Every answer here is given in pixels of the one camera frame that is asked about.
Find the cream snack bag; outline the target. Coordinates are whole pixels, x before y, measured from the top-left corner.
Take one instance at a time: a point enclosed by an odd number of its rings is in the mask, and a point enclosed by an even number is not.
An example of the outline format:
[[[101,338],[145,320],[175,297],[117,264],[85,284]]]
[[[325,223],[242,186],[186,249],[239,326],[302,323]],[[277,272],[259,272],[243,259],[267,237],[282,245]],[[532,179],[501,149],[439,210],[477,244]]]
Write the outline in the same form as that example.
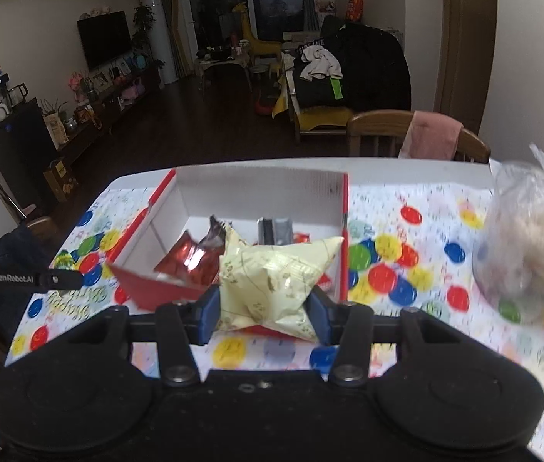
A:
[[[226,228],[219,258],[216,328],[237,331],[262,326],[301,340],[317,340],[304,303],[339,254],[344,239],[330,237],[284,246],[250,245]]]

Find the red foil snack packet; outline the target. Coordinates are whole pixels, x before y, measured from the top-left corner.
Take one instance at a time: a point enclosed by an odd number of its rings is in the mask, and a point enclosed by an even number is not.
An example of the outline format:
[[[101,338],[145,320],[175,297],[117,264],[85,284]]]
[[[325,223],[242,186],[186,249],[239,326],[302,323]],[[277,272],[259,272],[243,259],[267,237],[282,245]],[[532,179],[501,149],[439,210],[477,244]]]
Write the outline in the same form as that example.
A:
[[[210,216],[208,231],[201,240],[194,241],[190,232],[184,231],[154,271],[186,285],[209,286],[219,272],[225,242],[225,224]]]

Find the balloon birthday tablecloth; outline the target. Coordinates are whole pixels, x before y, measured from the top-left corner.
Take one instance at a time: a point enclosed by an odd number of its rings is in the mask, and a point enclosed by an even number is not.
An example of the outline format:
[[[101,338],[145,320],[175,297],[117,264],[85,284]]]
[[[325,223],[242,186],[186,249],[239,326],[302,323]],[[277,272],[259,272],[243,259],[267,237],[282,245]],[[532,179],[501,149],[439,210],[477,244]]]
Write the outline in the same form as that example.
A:
[[[17,360],[108,306],[136,308],[108,262],[154,195],[104,191],[65,240],[56,268],[83,274],[78,291],[34,296],[8,353]],[[491,194],[458,184],[354,186],[349,193],[348,297],[380,315],[423,310],[533,372],[544,387],[544,303],[487,299],[472,275]],[[544,458],[544,414],[531,440]]]

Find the silver foil packet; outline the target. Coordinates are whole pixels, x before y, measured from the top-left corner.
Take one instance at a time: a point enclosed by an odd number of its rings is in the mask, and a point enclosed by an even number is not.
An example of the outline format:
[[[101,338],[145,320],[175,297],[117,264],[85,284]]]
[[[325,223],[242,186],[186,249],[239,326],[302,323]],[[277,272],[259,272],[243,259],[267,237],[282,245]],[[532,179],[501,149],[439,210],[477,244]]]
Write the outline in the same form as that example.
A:
[[[284,246],[294,242],[293,221],[290,218],[260,218],[257,232],[261,245]]]

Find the red cardboard box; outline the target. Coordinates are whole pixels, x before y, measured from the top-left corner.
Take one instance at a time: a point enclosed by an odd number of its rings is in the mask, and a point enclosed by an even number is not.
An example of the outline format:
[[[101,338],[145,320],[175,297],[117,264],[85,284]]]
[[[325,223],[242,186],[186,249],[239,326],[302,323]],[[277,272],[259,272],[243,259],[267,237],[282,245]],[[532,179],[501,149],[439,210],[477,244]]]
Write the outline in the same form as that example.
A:
[[[313,241],[346,236],[348,195],[344,172],[225,164],[169,169],[116,244],[109,268],[141,310],[195,300],[204,288],[161,280],[154,271],[184,231],[201,239],[216,217],[255,244],[259,219],[288,218]]]

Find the black cabinet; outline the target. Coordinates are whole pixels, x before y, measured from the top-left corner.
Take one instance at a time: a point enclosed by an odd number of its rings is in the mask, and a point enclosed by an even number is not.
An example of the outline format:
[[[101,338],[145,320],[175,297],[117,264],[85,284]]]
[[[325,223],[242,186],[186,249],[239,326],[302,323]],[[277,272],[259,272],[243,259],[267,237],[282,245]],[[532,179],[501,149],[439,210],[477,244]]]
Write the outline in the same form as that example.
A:
[[[0,174],[20,206],[53,212],[58,200],[44,173],[57,156],[37,99],[0,75]]]

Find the clear plastic bag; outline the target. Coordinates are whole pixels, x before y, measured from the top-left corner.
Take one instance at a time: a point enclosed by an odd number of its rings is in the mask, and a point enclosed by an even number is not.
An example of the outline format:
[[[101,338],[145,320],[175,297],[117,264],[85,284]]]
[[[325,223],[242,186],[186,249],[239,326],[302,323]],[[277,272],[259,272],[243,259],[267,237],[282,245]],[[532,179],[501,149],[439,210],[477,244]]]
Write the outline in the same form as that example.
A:
[[[544,152],[536,160],[497,165],[494,189],[472,255],[477,288],[505,319],[528,324],[544,316]]]

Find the wooden chair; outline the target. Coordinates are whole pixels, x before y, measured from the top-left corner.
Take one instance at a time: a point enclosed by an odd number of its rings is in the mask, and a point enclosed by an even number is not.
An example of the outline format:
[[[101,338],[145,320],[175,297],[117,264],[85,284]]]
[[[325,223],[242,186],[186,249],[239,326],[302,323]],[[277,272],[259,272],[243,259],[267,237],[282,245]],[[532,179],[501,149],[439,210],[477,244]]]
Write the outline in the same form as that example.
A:
[[[372,110],[353,116],[347,123],[350,156],[362,155],[363,138],[373,139],[374,155],[378,156],[379,139],[388,138],[390,156],[398,157],[414,113],[407,110]],[[490,156],[490,147],[463,125],[452,161],[486,164]]]

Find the pink cloth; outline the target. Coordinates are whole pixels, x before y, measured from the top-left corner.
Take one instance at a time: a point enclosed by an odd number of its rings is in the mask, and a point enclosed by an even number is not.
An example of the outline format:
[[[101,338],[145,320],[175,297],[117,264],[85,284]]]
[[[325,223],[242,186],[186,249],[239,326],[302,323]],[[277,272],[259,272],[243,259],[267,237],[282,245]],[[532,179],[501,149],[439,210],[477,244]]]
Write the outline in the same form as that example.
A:
[[[399,151],[400,159],[451,161],[463,125],[439,113],[416,110]]]

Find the clothes pile on sofa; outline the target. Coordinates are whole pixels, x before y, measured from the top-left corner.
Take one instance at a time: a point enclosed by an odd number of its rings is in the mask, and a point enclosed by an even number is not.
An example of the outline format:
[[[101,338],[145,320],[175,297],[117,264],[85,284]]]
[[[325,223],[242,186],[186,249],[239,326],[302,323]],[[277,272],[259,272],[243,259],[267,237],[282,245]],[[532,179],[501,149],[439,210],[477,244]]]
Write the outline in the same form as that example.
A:
[[[301,109],[347,107],[370,110],[411,110],[412,84],[408,63],[397,38],[388,31],[342,20],[324,19],[317,42],[340,65],[340,75],[322,73],[307,78],[306,44],[294,60],[295,93]]]

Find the black television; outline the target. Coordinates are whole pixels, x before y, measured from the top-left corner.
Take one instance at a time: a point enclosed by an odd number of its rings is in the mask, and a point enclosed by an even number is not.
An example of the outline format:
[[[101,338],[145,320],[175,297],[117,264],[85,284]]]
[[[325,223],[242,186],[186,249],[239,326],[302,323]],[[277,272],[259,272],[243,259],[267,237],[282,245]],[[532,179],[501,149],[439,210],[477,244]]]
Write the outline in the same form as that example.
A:
[[[132,51],[126,13],[105,13],[78,20],[78,32],[89,71],[109,65]]]

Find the yellow toy giraffe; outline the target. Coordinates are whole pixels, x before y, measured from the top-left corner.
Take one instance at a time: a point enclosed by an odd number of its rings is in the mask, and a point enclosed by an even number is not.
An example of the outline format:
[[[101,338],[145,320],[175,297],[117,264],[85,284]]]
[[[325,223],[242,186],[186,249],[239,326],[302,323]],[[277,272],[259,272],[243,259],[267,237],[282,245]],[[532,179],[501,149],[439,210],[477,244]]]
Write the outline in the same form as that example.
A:
[[[238,15],[243,37],[249,42],[249,54],[252,64],[254,66],[279,64],[281,61],[281,44],[256,38],[251,27],[247,4],[245,2],[238,3],[232,11]]]

